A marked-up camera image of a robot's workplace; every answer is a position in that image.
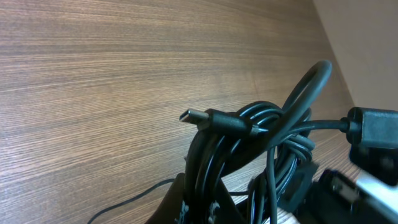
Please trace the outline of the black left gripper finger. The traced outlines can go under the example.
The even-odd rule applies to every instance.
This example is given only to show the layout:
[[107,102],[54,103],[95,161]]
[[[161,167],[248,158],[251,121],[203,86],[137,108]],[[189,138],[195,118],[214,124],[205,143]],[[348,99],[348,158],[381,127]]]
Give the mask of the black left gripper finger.
[[205,206],[202,215],[194,216],[196,209],[184,196],[185,174],[179,173],[164,199],[147,223],[246,223],[224,184],[219,183],[215,198]]

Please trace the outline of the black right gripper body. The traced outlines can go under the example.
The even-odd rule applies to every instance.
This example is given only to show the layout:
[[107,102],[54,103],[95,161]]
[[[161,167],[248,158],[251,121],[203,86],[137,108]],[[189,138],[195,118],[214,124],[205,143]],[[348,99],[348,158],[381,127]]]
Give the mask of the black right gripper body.
[[[397,186],[397,149],[353,146],[350,161],[386,185]],[[360,189],[338,170],[312,179],[318,165],[295,171],[278,206],[300,223],[397,223],[397,213]]]

